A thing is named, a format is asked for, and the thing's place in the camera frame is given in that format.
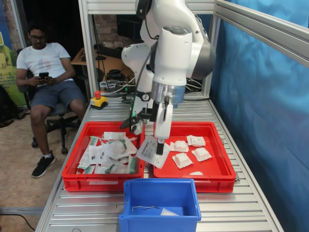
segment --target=gray shorts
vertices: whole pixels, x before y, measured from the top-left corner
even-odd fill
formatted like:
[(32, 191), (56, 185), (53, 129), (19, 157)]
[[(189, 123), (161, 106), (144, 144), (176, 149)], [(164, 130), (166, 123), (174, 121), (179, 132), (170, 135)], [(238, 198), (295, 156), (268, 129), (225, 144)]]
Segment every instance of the gray shorts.
[(35, 105), (45, 105), (55, 109), (59, 102), (68, 107), (69, 104), (76, 99), (85, 101), (85, 97), (76, 83), (72, 80), (62, 81), (54, 86), (43, 85), (37, 87), (31, 101), (31, 107)]

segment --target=red plastic crate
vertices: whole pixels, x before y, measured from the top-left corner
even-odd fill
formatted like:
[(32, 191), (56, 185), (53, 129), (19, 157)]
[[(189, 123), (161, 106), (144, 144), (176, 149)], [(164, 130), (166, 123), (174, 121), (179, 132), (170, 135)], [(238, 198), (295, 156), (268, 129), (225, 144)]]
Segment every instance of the red plastic crate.
[[(157, 178), (190, 178), (194, 179), (197, 192), (232, 192), (236, 173), (225, 151), (221, 138), (212, 122), (172, 122), (170, 142), (183, 140), (187, 142), (187, 135), (203, 136), (212, 158), (202, 162), (197, 161), (191, 152), (197, 147), (189, 146), (187, 156), (193, 162), (187, 167), (179, 169), (172, 159), (181, 152), (171, 151), (162, 169), (154, 167), (154, 176)], [(193, 172), (202, 172), (204, 175), (189, 175)]]
[(122, 122), (87, 122), (72, 150), (69, 160), (62, 172), (67, 191), (123, 191), (124, 182), (144, 177), (144, 161), (137, 159), (136, 174), (76, 174), (77, 166), (83, 156), (90, 136), (102, 137), (105, 131), (126, 132), (128, 138), (137, 137), (132, 143), (138, 149), (145, 139), (145, 133), (134, 135), (127, 130), (120, 130)]

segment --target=aluminum table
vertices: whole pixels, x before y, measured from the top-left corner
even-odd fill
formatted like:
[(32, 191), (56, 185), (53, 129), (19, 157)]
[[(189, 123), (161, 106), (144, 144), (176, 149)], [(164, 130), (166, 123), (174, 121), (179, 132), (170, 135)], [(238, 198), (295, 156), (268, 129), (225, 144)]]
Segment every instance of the aluminum table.
[[(185, 97), (196, 99), (203, 96), (191, 93)], [(109, 105), (101, 111), (88, 108), (36, 232), (119, 231), (118, 215), (123, 210), (123, 193), (67, 192), (61, 173), (86, 122), (123, 121), (128, 118), (130, 106), (121, 100), (109, 98)], [(240, 178), (232, 193), (198, 193), (202, 220), (197, 224), (197, 232), (282, 232), (280, 223), (212, 102), (184, 101), (174, 110), (173, 120), (213, 122)], [(145, 130), (146, 135), (152, 134), (150, 127)], [(152, 177), (152, 172), (145, 169), (147, 177)]]

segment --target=man's arm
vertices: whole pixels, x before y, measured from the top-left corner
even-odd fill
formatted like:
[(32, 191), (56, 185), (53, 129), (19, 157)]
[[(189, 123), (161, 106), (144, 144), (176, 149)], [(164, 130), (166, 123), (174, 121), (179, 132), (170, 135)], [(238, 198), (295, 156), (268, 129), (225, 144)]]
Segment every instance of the man's arm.
[(31, 79), (26, 79), (26, 69), (17, 69), (16, 72), (16, 85), (17, 86), (39, 86), (44, 83), (44, 80), (40, 80), (38, 76), (34, 76)]
[(75, 76), (75, 70), (74, 70), (73, 66), (71, 65), (71, 59), (70, 58), (61, 58), (60, 60), (61, 60), (61, 63), (62, 63), (62, 65), (63, 65), (63, 67), (66, 71), (63, 74), (61, 74), (60, 76), (50, 79), (51, 83), (49, 82), (49, 80), (47, 80), (46, 82), (48, 84), (54, 85), (54, 84), (68, 80), (68, 79)]
[(26, 80), (27, 70), (17, 69), (16, 72), (16, 85), (17, 86), (27, 86), (28, 80)]

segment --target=black backpack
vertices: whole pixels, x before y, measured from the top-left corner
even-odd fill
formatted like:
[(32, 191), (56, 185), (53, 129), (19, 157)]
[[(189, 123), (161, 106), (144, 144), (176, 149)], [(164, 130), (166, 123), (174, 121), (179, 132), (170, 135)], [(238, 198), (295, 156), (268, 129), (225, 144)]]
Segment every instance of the black backpack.
[(17, 108), (9, 94), (0, 85), (0, 128), (10, 125), (13, 118), (23, 119), (25, 114), (19, 116), (21, 112), (22, 110)]

